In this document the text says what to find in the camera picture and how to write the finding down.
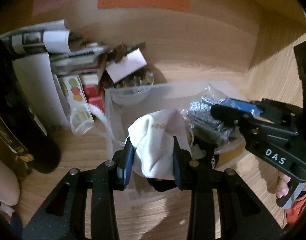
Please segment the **right hand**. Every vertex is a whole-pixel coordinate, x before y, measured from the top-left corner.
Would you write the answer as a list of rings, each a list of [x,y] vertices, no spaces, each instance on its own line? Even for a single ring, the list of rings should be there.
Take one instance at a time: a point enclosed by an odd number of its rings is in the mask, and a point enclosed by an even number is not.
[[[283,196],[286,196],[289,192],[288,183],[291,178],[289,176],[285,175],[282,172],[278,172],[278,179],[276,184],[276,196],[278,198],[281,198]],[[306,184],[302,190],[304,193],[306,193]]]

